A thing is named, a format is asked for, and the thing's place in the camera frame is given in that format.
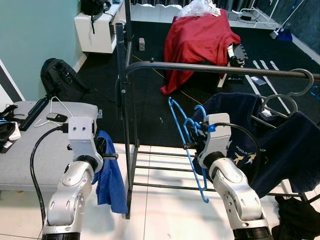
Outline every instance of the red cloth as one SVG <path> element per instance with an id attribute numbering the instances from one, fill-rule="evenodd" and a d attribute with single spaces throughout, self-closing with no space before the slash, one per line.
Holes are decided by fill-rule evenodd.
<path id="1" fill-rule="evenodd" d="M 164 61 L 167 63 L 200 64 L 208 61 L 218 66 L 228 64 L 228 46 L 240 44 L 233 33 L 226 11 L 221 16 L 207 14 L 201 17 L 186 16 L 173 19 L 165 39 Z M 160 91 L 168 95 L 184 84 L 193 71 L 168 70 L 167 84 Z"/>

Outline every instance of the white shelf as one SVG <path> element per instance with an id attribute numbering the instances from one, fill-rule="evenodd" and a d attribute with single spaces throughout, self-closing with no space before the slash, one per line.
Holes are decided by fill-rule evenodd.
<path id="1" fill-rule="evenodd" d="M 91 25 L 91 16 L 80 13 L 74 18 L 76 32 L 83 52 L 112 54 L 116 48 L 116 36 L 110 31 L 110 24 L 116 29 L 115 24 L 126 21 L 124 1 L 114 3 L 109 11 L 103 13 L 99 19 Z"/>

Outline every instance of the navy blue shirt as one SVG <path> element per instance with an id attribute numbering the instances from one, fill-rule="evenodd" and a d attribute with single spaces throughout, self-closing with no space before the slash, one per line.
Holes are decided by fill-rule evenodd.
<path id="1" fill-rule="evenodd" d="M 280 116 L 264 116 L 259 96 L 247 93 L 218 93 L 205 104 L 206 114 L 228 113 L 232 124 L 249 130 L 257 139 L 261 150 L 258 175 L 251 187 L 262 198 L 281 180 L 289 179 L 292 191 L 304 193 L 312 191 L 320 183 L 320 128 L 302 112 L 288 119 Z M 274 125 L 270 128 L 251 118 L 254 115 Z M 198 110 L 194 121 L 203 121 Z M 231 138 L 227 146 L 227 157 L 233 159 L 250 180 L 256 169 L 256 147 L 242 131 L 231 128 Z M 196 172 L 201 168 L 193 160 Z"/>

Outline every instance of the black metal rack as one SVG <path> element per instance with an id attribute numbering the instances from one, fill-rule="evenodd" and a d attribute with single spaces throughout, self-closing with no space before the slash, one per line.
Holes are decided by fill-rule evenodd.
<path id="1" fill-rule="evenodd" d="M 165 171 L 179 171 L 179 172 L 192 172 L 189 169 L 169 168 L 169 167 L 151 167 L 151 166 L 138 166 L 137 156 L 138 154 L 151 154 L 151 155 L 163 155 L 163 156 L 176 156 L 187 157 L 186 154 L 173 154 L 162 152 L 145 152 L 139 151 L 139 138 L 137 128 L 137 116 L 136 116 L 136 103 L 135 103 L 135 91 L 134 81 L 131 79 L 130 73 L 139 69 L 163 69 L 163 70 L 189 70 L 198 72 L 212 72 L 212 73 L 227 73 L 227 74 L 253 74 L 256 76 L 275 76 L 275 77 L 289 77 L 289 78 L 301 78 L 307 79 L 308 77 L 301 72 L 293 71 L 279 71 L 279 70 L 266 70 L 255 68 L 239 68 L 239 67 L 226 67 L 226 66 L 213 66 L 213 65 L 199 65 L 199 64 L 185 64 L 185 63 L 172 63 L 172 62 L 153 62 L 153 61 L 141 61 L 131 64 L 132 55 L 132 28 L 131 28 L 131 12 L 130 12 L 130 0 L 124 0 L 125 4 L 125 16 L 126 16 L 126 37 L 127 46 L 125 46 L 124 28 L 122 23 L 116 24 L 116 50 L 118 61 L 118 83 L 119 87 L 116 88 L 116 95 L 119 98 L 116 101 L 118 107 L 117 116 L 123 120 L 123 131 L 125 140 L 125 157 L 126 157 L 126 169 L 128 178 L 128 192 L 126 203 L 128 206 L 128 214 L 126 218 L 130 219 L 131 201 L 133 186 L 146 186 L 155 188 L 169 188 L 169 189 L 183 189 L 183 190 L 198 190 L 196 187 L 183 187 L 174 185 L 160 185 L 134 182 L 136 168 L 139 169 L 156 169 Z M 313 74 L 315 80 L 320 80 L 320 74 Z M 130 157 L 130 138 L 129 138 L 129 114 L 128 114 L 128 90 L 132 92 L 132 110 L 133 110 L 133 130 L 134 130 L 134 151 L 132 159 Z M 214 189 L 207 189 L 209 192 L 215 192 Z M 304 193 L 286 194 L 286 193 L 269 193 L 269 196 L 283 196 L 283 197 L 299 197 L 303 201 L 308 201 Z"/>

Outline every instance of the black rug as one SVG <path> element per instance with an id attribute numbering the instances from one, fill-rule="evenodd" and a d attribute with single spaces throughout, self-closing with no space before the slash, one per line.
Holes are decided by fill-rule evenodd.
<path id="1" fill-rule="evenodd" d="M 163 61 L 164 42 L 170 29 L 169 23 L 156 22 L 132 22 L 134 33 L 133 55 L 148 61 Z M 294 43 L 273 40 L 269 36 L 270 30 L 233 27 L 232 30 L 241 37 L 249 61 L 245 65 L 255 68 L 252 61 L 256 60 L 262 67 L 260 60 L 264 60 L 268 67 L 274 61 L 280 70 L 292 70 L 296 68 L 307 69 L 313 73 L 320 72 L 320 66 L 307 54 L 301 51 Z M 138 51 L 138 38 L 145 39 L 145 51 Z M 165 76 L 163 70 L 158 72 Z M 117 51 L 113 54 L 91 53 L 79 71 L 80 76 L 89 82 L 91 87 L 97 88 L 101 94 L 114 100 L 114 86 L 118 75 Z M 223 88 L 216 88 L 218 75 L 214 73 L 196 72 L 184 84 L 180 90 L 164 96 L 160 88 L 165 84 L 164 79 L 152 69 L 138 70 L 131 77 L 134 85 L 134 95 L 137 109 L 138 136 L 142 145 L 181 147 L 182 142 L 174 123 L 172 113 L 168 105 L 168 97 L 176 100 L 187 116 L 193 115 L 193 109 L 198 104 L 185 94 L 200 103 L 218 92 L 242 92 L 254 93 L 247 80 L 241 82 L 226 81 Z M 270 82 L 278 93 L 299 92 L 304 89 L 307 81 L 300 79 L 285 79 L 269 77 Z M 257 86 L 263 96 L 273 94 L 267 84 Z M 309 93 L 294 98 L 301 112 L 305 113 L 315 123 L 320 118 L 320 101 Z M 97 105 L 103 111 L 103 118 L 97 120 L 98 128 L 107 131 L 115 143 L 124 143 L 123 123 L 116 119 L 116 109 L 112 102 L 101 95 L 92 95 L 85 98 L 86 103 Z M 283 106 L 275 100 L 268 104 L 270 107 L 284 112 Z M 134 143 L 133 128 L 130 129 L 130 142 Z"/>

